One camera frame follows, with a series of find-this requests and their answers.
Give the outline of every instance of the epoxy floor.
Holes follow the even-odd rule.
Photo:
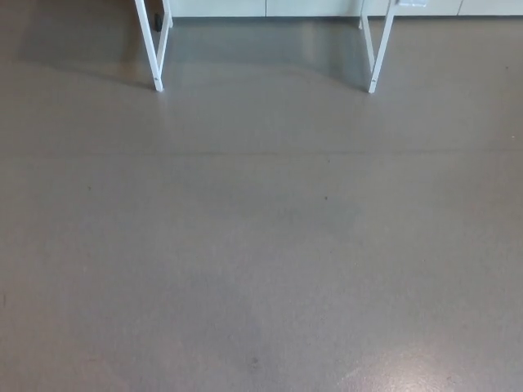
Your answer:
[[[0,3],[0,390],[523,388],[521,20]]]

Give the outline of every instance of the small debris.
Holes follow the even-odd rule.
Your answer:
[[[254,357],[251,359],[250,368],[256,370],[260,367],[260,361],[258,358]]]

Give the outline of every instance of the cabinet door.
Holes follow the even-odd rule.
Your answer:
[[[523,0],[464,0],[459,15],[523,15]]]
[[[174,16],[265,16],[265,0],[170,0]]]
[[[361,2],[362,0],[267,0],[267,16],[359,16]],[[385,15],[388,0],[367,2],[370,15]],[[398,14],[456,16],[460,5],[461,0],[431,0],[427,7],[401,7]]]

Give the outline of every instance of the metal leg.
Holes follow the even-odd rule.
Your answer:
[[[372,94],[376,91],[376,85],[378,84],[379,74],[382,70],[383,58],[385,57],[385,51],[387,50],[387,44],[389,37],[391,36],[392,23],[394,22],[394,16],[396,15],[396,8],[398,7],[397,0],[389,0],[389,7],[385,16],[385,29],[383,30],[382,40],[378,48],[378,55],[374,59],[374,48],[373,39],[370,34],[369,26],[369,15],[367,14],[366,1],[361,7],[360,24],[363,26],[365,46],[367,47],[367,56],[369,57],[370,66],[370,84],[369,92]]]
[[[153,36],[150,32],[147,10],[145,9],[145,0],[135,0],[135,3],[136,11],[138,12],[138,19],[140,20],[141,33],[144,37],[145,49],[147,50],[147,57],[149,58],[150,69],[153,74],[154,86],[156,87],[156,91],[163,91],[162,69],[167,48],[168,32],[172,27],[171,6],[169,0],[163,0],[163,27],[160,34],[160,44],[157,53],[154,49]]]

